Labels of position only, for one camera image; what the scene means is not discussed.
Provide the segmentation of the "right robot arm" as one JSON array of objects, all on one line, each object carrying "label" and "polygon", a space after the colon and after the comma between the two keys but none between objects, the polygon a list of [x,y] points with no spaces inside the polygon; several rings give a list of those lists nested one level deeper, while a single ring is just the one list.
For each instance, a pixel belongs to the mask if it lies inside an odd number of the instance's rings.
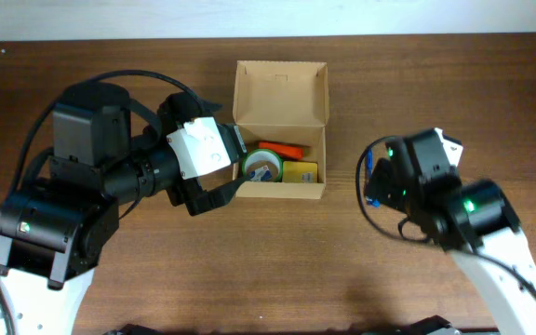
[{"label": "right robot arm", "polygon": [[462,151],[438,127],[375,140],[356,163],[359,208],[402,213],[396,233],[367,221],[387,238],[449,254],[501,334],[536,334],[536,264],[521,220],[494,181],[462,182]]}]

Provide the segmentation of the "brown cardboard box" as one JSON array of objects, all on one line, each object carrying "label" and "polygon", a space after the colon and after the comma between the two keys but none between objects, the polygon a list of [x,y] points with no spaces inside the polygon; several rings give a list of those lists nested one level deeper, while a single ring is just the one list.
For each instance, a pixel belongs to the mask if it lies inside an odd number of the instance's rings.
[{"label": "brown cardboard box", "polygon": [[233,118],[249,150],[261,141],[303,149],[317,164],[312,182],[247,181],[241,198],[313,199],[326,189],[328,66],[324,62],[240,60],[236,66]]}]

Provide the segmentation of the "blue ballpoint pen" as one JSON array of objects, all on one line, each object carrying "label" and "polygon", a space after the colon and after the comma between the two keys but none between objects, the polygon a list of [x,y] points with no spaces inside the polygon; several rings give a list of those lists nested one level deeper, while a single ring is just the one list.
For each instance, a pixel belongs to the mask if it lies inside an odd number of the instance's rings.
[{"label": "blue ballpoint pen", "polygon": [[369,181],[372,176],[372,170],[373,170],[373,152],[371,150],[368,150],[365,158],[365,183],[364,183],[364,189],[363,194],[366,200],[366,204],[370,207],[378,208],[380,206],[380,202],[378,199],[373,199],[369,197],[368,195],[368,187],[369,187]]}]

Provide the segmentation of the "yellow sticky note pad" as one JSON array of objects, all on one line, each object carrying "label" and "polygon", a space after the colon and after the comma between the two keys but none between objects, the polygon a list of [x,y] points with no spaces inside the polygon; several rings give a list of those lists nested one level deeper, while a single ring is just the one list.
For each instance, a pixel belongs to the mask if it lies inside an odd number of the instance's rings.
[{"label": "yellow sticky note pad", "polygon": [[315,162],[284,161],[282,182],[317,183],[318,164]]}]

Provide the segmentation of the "small blue white card box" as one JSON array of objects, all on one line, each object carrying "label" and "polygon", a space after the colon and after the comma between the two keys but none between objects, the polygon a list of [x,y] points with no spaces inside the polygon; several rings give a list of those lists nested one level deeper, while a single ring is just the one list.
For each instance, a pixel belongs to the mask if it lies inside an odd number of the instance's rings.
[{"label": "small blue white card box", "polygon": [[273,177],[270,168],[267,165],[257,167],[249,172],[249,178],[252,181],[270,181]]}]

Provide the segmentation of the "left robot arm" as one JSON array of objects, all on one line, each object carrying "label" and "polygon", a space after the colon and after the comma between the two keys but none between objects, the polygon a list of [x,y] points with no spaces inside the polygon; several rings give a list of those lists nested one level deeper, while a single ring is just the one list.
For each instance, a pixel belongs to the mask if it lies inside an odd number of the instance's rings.
[{"label": "left robot arm", "polygon": [[70,333],[104,245],[141,200],[166,192],[191,215],[231,201],[241,180],[199,181],[247,152],[217,111],[188,91],[156,111],[111,83],[63,91],[52,146],[0,207],[0,334]]}]

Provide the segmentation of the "orange highlighter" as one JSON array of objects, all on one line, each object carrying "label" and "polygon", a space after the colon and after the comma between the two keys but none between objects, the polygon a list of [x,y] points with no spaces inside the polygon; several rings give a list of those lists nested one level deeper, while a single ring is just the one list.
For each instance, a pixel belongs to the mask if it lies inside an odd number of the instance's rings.
[{"label": "orange highlighter", "polygon": [[282,144],[269,141],[260,141],[258,144],[260,149],[271,150],[281,157],[293,160],[301,160],[303,158],[303,149],[300,146]]}]

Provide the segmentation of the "green tape roll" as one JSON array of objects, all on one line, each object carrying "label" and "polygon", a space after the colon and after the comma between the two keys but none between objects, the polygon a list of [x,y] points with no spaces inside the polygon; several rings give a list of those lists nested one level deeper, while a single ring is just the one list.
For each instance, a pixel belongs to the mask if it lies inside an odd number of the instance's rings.
[{"label": "green tape roll", "polygon": [[278,182],[282,179],[283,161],[273,151],[266,149],[256,149],[252,151],[243,161],[242,174],[249,177],[249,172],[255,168],[267,165],[272,172],[272,179],[263,182]]}]

